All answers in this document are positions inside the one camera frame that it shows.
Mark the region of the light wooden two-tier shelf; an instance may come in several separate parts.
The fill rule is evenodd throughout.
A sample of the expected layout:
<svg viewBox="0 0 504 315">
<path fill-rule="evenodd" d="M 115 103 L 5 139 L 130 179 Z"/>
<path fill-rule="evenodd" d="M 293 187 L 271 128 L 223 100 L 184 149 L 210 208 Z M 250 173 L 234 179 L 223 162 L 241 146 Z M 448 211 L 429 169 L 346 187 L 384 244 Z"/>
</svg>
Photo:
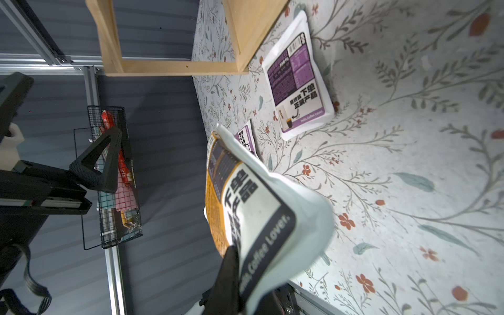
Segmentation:
<svg viewBox="0 0 504 315">
<path fill-rule="evenodd" d="M 224 76 L 248 66 L 287 1 L 218 1 L 232 61 L 193 61 L 199 1 L 86 1 L 110 77 Z"/>
</svg>

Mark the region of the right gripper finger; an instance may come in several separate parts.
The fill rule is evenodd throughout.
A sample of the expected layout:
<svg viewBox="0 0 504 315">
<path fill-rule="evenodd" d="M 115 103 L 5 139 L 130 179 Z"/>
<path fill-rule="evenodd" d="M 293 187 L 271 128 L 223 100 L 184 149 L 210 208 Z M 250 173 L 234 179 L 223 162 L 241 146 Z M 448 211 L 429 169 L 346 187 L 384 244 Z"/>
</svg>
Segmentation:
<svg viewBox="0 0 504 315">
<path fill-rule="evenodd" d="M 226 250 L 214 285 L 203 293 L 202 314 L 235 315 L 240 310 L 239 257 L 235 246 Z"/>
</svg>

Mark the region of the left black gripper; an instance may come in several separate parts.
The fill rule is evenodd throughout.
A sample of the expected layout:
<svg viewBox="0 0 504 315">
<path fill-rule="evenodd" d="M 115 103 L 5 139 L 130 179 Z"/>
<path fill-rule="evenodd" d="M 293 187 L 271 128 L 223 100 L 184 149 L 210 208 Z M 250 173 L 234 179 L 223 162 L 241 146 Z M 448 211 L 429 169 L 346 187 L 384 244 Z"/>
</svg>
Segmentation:
<svg viewBox="0 0 504 315">
<path fill-rule="evenodd" d="M 33 85 L 34 79 L 20 72 L 1 80 L 1 138 L 11 136 L 9 127 Z M 22 254 L 13 245 L 30 245 L 50 215 L 87 214 L 92 203 L 79 183 L 116 192 L 121 141 L 121 130 L 111 127 L 70 164 L 70 173 L 39 164 L 28 164 L 22 173 L 1 171 L 1 283 Z"/>
</svg>

